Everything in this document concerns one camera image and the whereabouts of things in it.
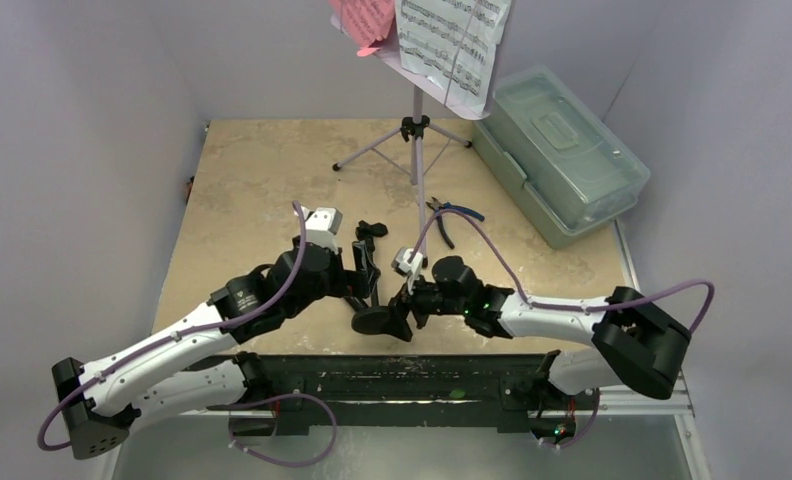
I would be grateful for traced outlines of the black desktop microphone stand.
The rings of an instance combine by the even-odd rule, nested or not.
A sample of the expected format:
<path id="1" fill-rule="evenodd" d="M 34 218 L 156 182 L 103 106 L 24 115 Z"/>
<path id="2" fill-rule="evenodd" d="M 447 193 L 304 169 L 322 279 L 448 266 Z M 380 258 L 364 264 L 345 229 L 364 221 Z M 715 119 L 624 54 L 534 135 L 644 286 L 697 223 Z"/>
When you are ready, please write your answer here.
<path id="1" fill-rule="evenodd" d="M 387 234 L 387 226 L 383 223 L 360 220 L 355 228 L 352 252 L 358 279 L 346 301 L 354 310 L 352 329 L 364 335 L 393 335 L 395 332 L 390 309 L 380 303 L 378 282 L 381 270 L 374 260 L 375 240 Z"/>

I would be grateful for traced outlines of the lilac folding music stand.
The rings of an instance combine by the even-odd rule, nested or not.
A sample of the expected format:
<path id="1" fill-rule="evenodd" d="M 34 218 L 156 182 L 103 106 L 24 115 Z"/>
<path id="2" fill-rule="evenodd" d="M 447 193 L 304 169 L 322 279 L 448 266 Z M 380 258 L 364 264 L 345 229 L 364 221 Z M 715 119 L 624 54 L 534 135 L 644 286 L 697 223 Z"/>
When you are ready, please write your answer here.
<path id="1" fill-rule="evenodd" d="M 337 20 L 333 14 L 333 10 L 331 22 L 332 25 L 338 29 Z M 499 50 L 505 44 L 505 30 L 502 42 L 497 50 L 496 60 Z M 376 53 L 370 56 L 379 59 L 382 63 L 387 65 L 394 72 L 400 74 L 411 84 L 413 96 L 411 111 L 401 120 L 401 123 L 398 127 L 377 138 L 372 143 L 355 151 L 345 159 L 334 163 L 332 168 L 334 171 L 339 172 L 364 154 L 370 152 L 377 153 L 379 151 L 380 145 L 385 141 L 395 137 L 401 138 L 411 147 L 410 166 L 409 168 L 405 169 L 404 172 L 409 176 L 411 184 L 416 188 L 416 202 L 419 208 L 419 220 L 424 222 L 427 218 L 425 205 L 425 176 L 431 168 L 430 163 L 426 162 L 424 159 L 424 136 L 426 132 L 434 131 L 448 138 L 450 141 L 457 142 L 466 148 L 469 148 L 472 145 L 470 140 L 446 130 L 437 121 L 431 119 L 428 115 L 425 103 L 427 100 L 434 100 L 442 107 L 453 113 L 455 116 L 465 120 L 481 120 L 488 117 L 491 111 L 491 102 L 489 98 L 496 82 L 498 66 L 495 60 L 493 75 L 484 108 L 476 111 L 470 109 L 469 106 L 461 102 L 454 100 L 446 101 L 444 99 L 444 91 L 441 88 L 433 85 L 425 78 L 407 71 L 401 66 L 396 19 L 394 27 L 391 30 L 387 40 L 381 45 L 381 48 Z"/>

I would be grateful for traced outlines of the white sheet music page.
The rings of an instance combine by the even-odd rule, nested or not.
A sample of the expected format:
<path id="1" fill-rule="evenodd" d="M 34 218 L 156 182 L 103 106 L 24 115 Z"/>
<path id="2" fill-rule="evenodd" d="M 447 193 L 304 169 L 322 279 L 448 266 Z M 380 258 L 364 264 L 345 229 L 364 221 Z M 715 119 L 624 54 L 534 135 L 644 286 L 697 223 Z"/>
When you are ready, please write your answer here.
<path id="1" fill-rule="evenodd" d="M 484 108 L 513 3 L 504 0 L 395 3 L 401 66 L 472 110 Z"/>

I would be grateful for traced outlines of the pink sheet music page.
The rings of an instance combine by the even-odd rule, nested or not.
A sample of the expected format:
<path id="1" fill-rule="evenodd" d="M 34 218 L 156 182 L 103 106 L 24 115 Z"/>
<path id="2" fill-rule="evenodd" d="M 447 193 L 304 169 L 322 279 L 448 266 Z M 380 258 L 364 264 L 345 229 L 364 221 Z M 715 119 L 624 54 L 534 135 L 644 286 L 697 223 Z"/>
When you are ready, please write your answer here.
<path id="1" fill-rule="evenodd" d="M 376 53 L 394 27 L 394 0 L 329 0 L 328 4 L 338 29 L 358 47 L 358 57 Z"/>

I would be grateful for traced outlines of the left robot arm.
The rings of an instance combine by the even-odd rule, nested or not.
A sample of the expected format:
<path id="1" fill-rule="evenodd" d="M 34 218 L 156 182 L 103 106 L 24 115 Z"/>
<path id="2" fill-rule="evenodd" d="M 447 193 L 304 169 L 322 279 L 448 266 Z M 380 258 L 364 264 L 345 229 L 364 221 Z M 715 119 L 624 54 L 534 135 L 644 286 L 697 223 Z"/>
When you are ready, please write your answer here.
<path id="1" fill-rule="evenodd" d="M 310 241 L 273 263 L 229 280 L 179 321 L 119 352 L 89 362 L 67 357 L 52 368 L 59 402 L 40 427 L 42 450 L 71 451 L 77 460 L 104 455 L 138 427 L 202 407 L 256 409 L 270 382 L 254 354 L 197 369 L 198 362 L 278 330 L 325 298 L 366 301 L 380 270 L 364 240 L 352 244 L 354 266 L 340 251 Z M 68 441 L 50 444 L 49 426 L 62 417 Z"/>

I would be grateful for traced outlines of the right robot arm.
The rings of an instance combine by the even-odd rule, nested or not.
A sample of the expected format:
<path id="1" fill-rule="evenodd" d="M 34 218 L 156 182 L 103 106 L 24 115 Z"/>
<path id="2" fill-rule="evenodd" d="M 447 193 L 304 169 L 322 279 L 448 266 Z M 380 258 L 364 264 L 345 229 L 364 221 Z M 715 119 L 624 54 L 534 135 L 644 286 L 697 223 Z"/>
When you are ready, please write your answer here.
<path id="1" fill-rule="evenodd" d="M 393 270 L 405 280 L 391 299 L 386 334 L 408 341 L 414 317 L 419 329 L 432 316 L 463 318 L 486 338 L 550 338 L 579 345 L 548 355 L 533 381 L 536 399 L 556 407 L 587 389 L 624 385 L 643 396 L 673 394 L 692 334 L 630 287 L 603 297 L 561 299 L 525 295 L 483 283 L 459 256 L 438 260 L 431 281 L 421 274 L 423 256 L 401 250 Z"/>

